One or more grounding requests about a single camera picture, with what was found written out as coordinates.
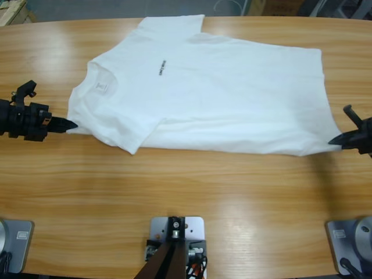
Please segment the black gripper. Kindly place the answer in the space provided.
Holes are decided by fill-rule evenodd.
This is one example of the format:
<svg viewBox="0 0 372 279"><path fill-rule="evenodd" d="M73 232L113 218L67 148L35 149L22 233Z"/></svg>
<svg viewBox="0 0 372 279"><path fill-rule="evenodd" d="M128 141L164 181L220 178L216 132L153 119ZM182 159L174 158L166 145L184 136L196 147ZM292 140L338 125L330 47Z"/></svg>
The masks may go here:
<svg viewBox="0 0 372 279"><path fill-rule="evenodd" d="M358 130L342 133L328 143L339 145L341 149L358 149L360 154L371 157L371 118L362 120Z"/></svg>
<svg viewBox="0 0 372 279"><path fill-rule="evenodd" d="M65 133L78 125L62 117L52 117L49 106L30 103L22 108L1 99L1 135L23 136L27 141L42 142L49 133Z"/></svg>

